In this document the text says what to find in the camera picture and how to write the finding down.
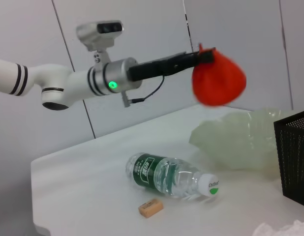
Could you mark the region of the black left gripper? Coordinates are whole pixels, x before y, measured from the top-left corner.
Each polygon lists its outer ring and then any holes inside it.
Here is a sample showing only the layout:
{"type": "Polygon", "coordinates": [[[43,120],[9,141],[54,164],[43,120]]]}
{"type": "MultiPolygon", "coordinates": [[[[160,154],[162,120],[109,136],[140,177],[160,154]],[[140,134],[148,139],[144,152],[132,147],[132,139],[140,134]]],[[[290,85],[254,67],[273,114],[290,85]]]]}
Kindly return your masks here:
{"type": "MultiPolygon", "coordinates": [[[[144,63],[136,64],[128,69],[128,78],[130,81],[141,81],[158,76],[169,76],[169,62],[177,55],[171,55],[161,59],[155,59],[144,63]]],[[[201,64],[214,62],[213,49],[208,51],[197,51],[193,53],[183,53],[176,60],[177,72],[197,67],[201,64]]]]}

